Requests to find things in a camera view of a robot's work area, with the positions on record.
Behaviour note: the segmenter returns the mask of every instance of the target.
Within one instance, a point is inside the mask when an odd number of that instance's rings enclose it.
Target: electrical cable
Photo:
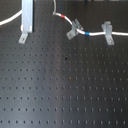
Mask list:
[[[4,21],[1,21],[1,22],[0,22],[0,26],[11,22],[12,20],[16,19],[16,18],[17,18],[18,16],[20,16],[21,14],[22,14],[22,10],[20,10],[18,13],[16,13],[14,16],[10,17],[9,19],[6,19],[6,20],[4,20]]]
[[[56,13],[56,0],[53,0],[53,1],[54,1],[54,12],[53,12],[53,15],[59,16],[61,18],[64,18],[65,20],[67,20],[72,25],[71,20],[67,16],[62,15],[60,13]],[[78,28],[76,30],[80,34],[82,34],[82,35],[88,35],[88,36],[100,36],[100,35],[105,35],[106,34],[105,32],[95,32],[95,33],[85,32],[85,31],[82,31],[82,30],[80,30]],[[128,36],[128,33],[112,32],[112,35]]]

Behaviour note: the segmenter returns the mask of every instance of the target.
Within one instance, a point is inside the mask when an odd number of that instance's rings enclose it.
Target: screw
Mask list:
[[[24,38],[21,38],[22,41],[24,41]]]
[[[109,41],[110,41],[111,44],[113,43],[113,40],[112,39],[110,39]]]
[[[68,33],[69,36],[71,36],[71,33]]]

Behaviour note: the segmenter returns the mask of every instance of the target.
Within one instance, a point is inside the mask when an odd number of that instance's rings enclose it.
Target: metal table surface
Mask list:
[[[21,8],[0,1],[0,20]],[[0,128],[127,128],[128,37],[78,35],[53,16],[53,2],[37,0],[34,33],[18,43],[21,18],[0,27]],[[86,31],[128,32],[127,2],[57,1],[57,12],[77,18]]]

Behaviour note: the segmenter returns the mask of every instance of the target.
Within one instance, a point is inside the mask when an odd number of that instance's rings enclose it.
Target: small metal component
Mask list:
[[[110,21],[104,22],[102,24],[102,29],[106,33],[105,38],[108,43],[108,45],[114,45],[114,40],[112,38],[112,25]]]
[[[83,30],[83,27],[80,25],[80,23],[78,22],[77,19],[75,19],[75,22],[72,21],[72,30],[69,31],[66,35],[68,37],[69,40],[71,40],[72,38],[74,38],[76,35],[78,35],[78,32],[76,29],[80,29]]]
[[[23,32],[21,37],[20,37],[20,39],[19,39],[19,43],[25,44],[27,37],[28,37],[28,33],[27,32]]]

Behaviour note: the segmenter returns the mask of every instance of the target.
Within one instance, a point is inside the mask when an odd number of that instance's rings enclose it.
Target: metal clamp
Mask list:
[[[25,44],[26,40],[27,40],[27,37],[28,37],[28,33],[27,32],[23,32],[20,39],[19,39],[19,43],[21,44]]]
[[[80,23],[78,22],[77,19],[75,19],[75,22],[72,21],[72,30],[69,31],[66,35],[68,37],[69,40],[71,40],[72,38],[74,38],[76,35],[78,35],[78,32],[76,29],[80,29],[83,30],[83,27],[80,25]]]
[[[105,38],[108,45],[114,45],[114,40],[112,38],[112,25],[110,21],[104,22],[102,24],[102,29],[105,32]]]
[[[25,44],[28,33],[33,32],[33,0],[22,0],[22,35],[19,43]]]

